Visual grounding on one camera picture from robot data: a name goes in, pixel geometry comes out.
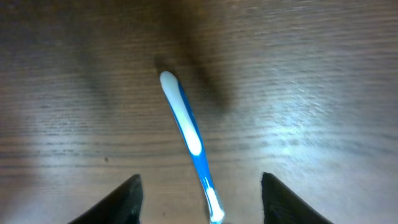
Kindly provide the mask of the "blue white toothbrush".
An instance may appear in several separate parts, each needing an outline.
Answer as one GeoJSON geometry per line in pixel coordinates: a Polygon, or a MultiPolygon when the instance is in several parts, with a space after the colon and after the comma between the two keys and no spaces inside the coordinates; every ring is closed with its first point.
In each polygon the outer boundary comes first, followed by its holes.
{"type": "Polygon", "coordinates": [[[169,71],[160,73],[160,83],[203,187],[210,223],[222,223],[225,211],[211,178],[205,145],[183,86],[169,71]]]}

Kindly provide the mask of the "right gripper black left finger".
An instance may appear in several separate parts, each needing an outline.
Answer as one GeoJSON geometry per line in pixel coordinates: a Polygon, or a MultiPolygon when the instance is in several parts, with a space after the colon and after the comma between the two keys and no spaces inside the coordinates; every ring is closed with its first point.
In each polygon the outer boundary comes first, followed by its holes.
{"type": "Polygon", "coordinates": [[[143,199],[142,180],[135,174],[70,224],[140,224],[143,199]]]}

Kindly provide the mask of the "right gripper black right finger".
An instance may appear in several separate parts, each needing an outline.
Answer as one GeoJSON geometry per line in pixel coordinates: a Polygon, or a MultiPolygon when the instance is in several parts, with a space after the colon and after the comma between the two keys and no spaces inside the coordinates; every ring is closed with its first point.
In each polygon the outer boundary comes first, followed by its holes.
{"type": "Polygon", "coordinates": [[[264,224],[331,224],[274,174],[261,180],[264,224]]]}

